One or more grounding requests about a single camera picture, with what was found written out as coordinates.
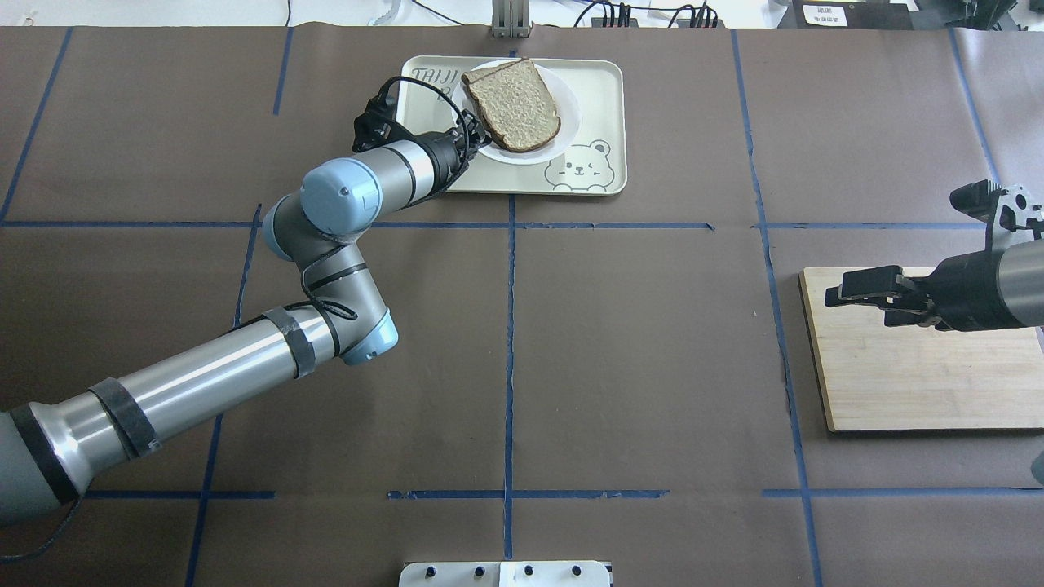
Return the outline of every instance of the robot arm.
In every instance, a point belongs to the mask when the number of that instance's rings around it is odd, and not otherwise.
[[[413,136],[397,124],[388,89],[403,79],[389,79],[356,120],[359,155],[310,171],[264,218],[265,241],[298,265],[308,300],[61,403],[0,413],[0,526],[78,498],[101,471],[335,356],[358,365],[396,345],[356,240],[381,216],[445,190],[489,144],[478,119],[455,105],[457,126],[445,133]]]
[[[845,274],[827,290],[828,307],[884,310],[885,326],[999,330],[1044,325],[1044,220],[1041,205],[1019,185],[983,180],[954,190],[950,204],[986,222],[986,249],[944,259],[927,277],[888,265]]]

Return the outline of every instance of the white plate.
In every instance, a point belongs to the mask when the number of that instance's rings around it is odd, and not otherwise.
[[[472,69],[484,69],[488,67],[496,67],[501,64],[513,62],[516,60],[497,60],[495,62],[484,63],[478,67]],[[573,93],[572,89],[566,84],[561,77],[551,72],[543,66],[537,66],[537,72],[540,73],[541,78],[544,79],[544,84],[547,85],[547,90],[551,93],[551,97],[554,98],[554,105],[559,112],[559,118],[562,119],[562,127],[559,128],[559,134],[554,136],[553,139],[546,145],[529,152],[512,152],[507,149],[500,148],[496,143],[490,143],[484,146],[478,152],[481,152],[485,157],[494,161],[499,161],[501,163],[508,163],[512,165],[536,165],[538,163],[547,163],[548,161],[559,157],[569,148],[572,144],[573,139],[576,138],[576,134],[580,130],[580,103],[576,98],[576,94]],[[456,88],[453,89],[453,95],[451,96],[454,102],[462,109],[468,109],[471,112],[478,114],[475,109],[475,104],[471,101],[471,97],[468,92],[464,90],[464,84],[457,84]]]

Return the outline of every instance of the blue tape line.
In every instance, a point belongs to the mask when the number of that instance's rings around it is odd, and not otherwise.
[[[275,499],[275,491],[211,491],[210,499]]]
[[[254,220],[251,226],[251,237],[246,243],[246,256],[243,260],[243,273],[239,282],[239,297],[236,300],[236,313],[232,321],[233,328],[239,326],[239,316],[243,304],[243,295],[246,290],[246,279],[251,268],[251,261],[254,258],[254,245],[257,243],[258,218],[261,214],[261,207],[258,206],[254,212]],[[196,525],[192,533],[192,549],[189,554],[189,568],[185,576],[185,587],[192,587],[195,583],[196,565],[199,562],[199,546],[203,543],[203,530],[207,523],[207,503],[210,501],[210,488],[214,479],[214,463],[217,461],[217,446],[221,440],[221,422],[224,415],[219,414],[214,418],[214,429],[210,436],[210,450],[207,453],[207,469],[204,472],[203,489],[199,491],[199,509],[196,511]]]
[[[192,531],[192,549],[189,553],[189,568],[185,574],[185,587],[195,583],[196,565],[199,562],[199,546],[203,544],[203,529],[207,522],[207,504],[210,501],[210,484],[214,476],[214,460],[217,456],[217,443],[221,438],[221,418],[214,419],[214,428],[210,436],[210,450],[207,454],[207,469],[204,472],[203,490],[199,492],[199,506],[196,510],[195,529]]]
[[[670,493],[666,489],[532,489],[513,490],[513,499],[659,499]],[[422,490],[389,491],[390,500],[402,499],[503,499],[504,492],[489,490]]]
[[[736,85],[739,90],[739,105],[743,114],[743,135],[746,140],[746,159],[751,167],[751,183],[754,187],[755,203],[758,209],[758,231],[761,233],[762,255],[765,261],[765,274],[768,278],[768,294],[773,302],[773,320],[776,322],[776,342],[783,359],[784,384],[786,388],[787,406],[790,417],[790,436],[793,439],[793,453],[798,463],[798,480],[801,484],[802,509],[805,513],[805,535],[808,539],[808,551],[812,562],[812,579],[815,587],[823,587],[823,571],[820,565],[820,547],[815,539],[815,522],[812,519],[812,496],[808,491],[808,473],[805,470],[805,450],[801,443],[801,423],[798,420],[798,401],[793,393],[793,379],[790,375],[790,359],[786,350],[786,335],[783,332],[783,312],[780,309],[779,290],[776,285],[776,271],[773,268],[772,243],[768,240],[768,222],[765,217],[765,205],[761,193],[761,182],[754,165],[754,133],[751,128],[751,113],[746,103],[746,88],[743,84],[743,66],[739,56],[739,38],[736,29],[732,34],[732,54],[736,64]]]
[[[946,495],[972,495],[972,496],[1044,496],[1044,488],[1018,488],[1018,487],[876,487],[876,488],[855,488],[855,489],[811,489],[809,493],[812,497],[925,497],[925,496],[946,496]],[[762,497],[783,498],[801,497],[801,490],[797,489],[766,489],[761,492]]]
[[[88,491],[87,499],[199,499],[198,491],[150,491],[134,489],[97,489]],[[275,499],[275,491],[215,491],[211,499]]]
[[[514,557],[512,492],[515,486],[515,194],[507,196],[507,369],[504,399],[504,560]]]
[[[977,230],[982,222],[767,222],[769,230]]]
[[[375,229],[506,229],[507,222],[374,222]]]
[[[232,327],[238,328],[243,320],[243,297],[246,294],[246,278],[251,273],[251,261],[254,259],[254,245],[258,239],[258,228],[261,226],[261,205],[254,210],[251,238],[246,241],[246,257],[243,259],[243,275],[239,278],[239,291],[236,295],[236,314],[232,319]]]
[[[713,231],[708,222],[518,222],[520,229],[699,229]]]
[[[272,116],[279,116],[279,108],[283,103],[283,85],[286,84],[286,68],[290,64],[290,45],[293,42],[293,27],[286,28],[286,41],[283,43],[283,65],[279,69],[279,85],[276,86],[276,101],[271,105]]]
[[[532,489],[515,491],[514,495],[519,499],[659,499],[669,493],[666,489]]]
[[[229,221],[92,221],[92,220],[10,220],[10,229],[248,229],[254,222]]]
[[[990,143],[986,140],[986,133],[982,131],[982,122],[979,120],[978,109],[975,108],[972,91],[968,87],[968,77],[965,76],[965,65],[960,58],[960,48],[957,47],[956,32],[953,28],[948,28],[947,32],[950,36],[950,48],[953,49],[953,60],[957,64],[957,78],[960,79],[960,89],[965,92],[965,101],[968,103],[968,112],[972,115],[972,122],[975,124],[975,134],[978,135],[982,155],[986,156],[986,164],[990,168],[990,177],[999,184],[1000,174],[997,173],[997,166],[993,162],[993,151],[990,150]]]
[[[51,90],[54,88],[54,79],[58,76],[58,69],[62,68],[62,60],[65,58],[66,49],[69,48],[72,30],[71,26],[66,28],[65,38],[62,40],[62,48],[58,49],[58,55],[54,58],[54,66],[51,68],[51,76],[47,78],[47,86],[44,87],[44,95],[40,97],[40,105],[37,107],[37,114],[32,117],[32,123],[29,124],[29,134],[25,137],[25,144],[22,145],[22,154],[18,157],[18,163],[15,165],[15,174],[10,178],[10,185],[7,186],[7,195],[4,197],[3,206],[0,207],[0,222],[3,222],[4,218],[7,217],[7,210],[10,209],[10,203],[15,199],[18,180],[22,177],[25,160],[29,157],[29,147],[32,146],[32,139],[37,136],[40,120],[44,117],[44,109],[47,108],[47,99],[51,96]]]
[[[429,490],[429,491],[389,491],[388,499],[502,499],[503,490]]]

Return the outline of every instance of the blue joint cap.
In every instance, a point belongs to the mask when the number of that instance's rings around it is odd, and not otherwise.
[[[292,261],[293,259],[286,254],[286,251],[283,251],[283,248],[279,245],[279,241],[276,240],[276,210],[279,210],[279,207],[283,205],[283,202],[287,197],[290,196],[284,195],[281,197],[280,201],[271,207],[271,210],[268,210],[268,213],[264,215],[264,221],[261,222],[261,233],[264,235],[265,244],[268,245],[268,249],[271,249],[271,252],[275,253],[277,257],[283,259],[284,261]]]
[[[315,228],[348,236],[370,228],[381,211],[380,182],[370,167],[350,158],[312,169],[301,184],[301,208]]]
[[[392,321],[392,310],[384,312],[377,326],[358,345],[349,349],[340,358],[347,365],[362,365],[377,355],[384,354],[399,343],[399,330]]]

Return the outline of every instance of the bread slice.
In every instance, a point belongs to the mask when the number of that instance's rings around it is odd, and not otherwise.
[[[551,142],[562,128],[554,98],[528,57],[460,76],[493,140],[512,152]]]

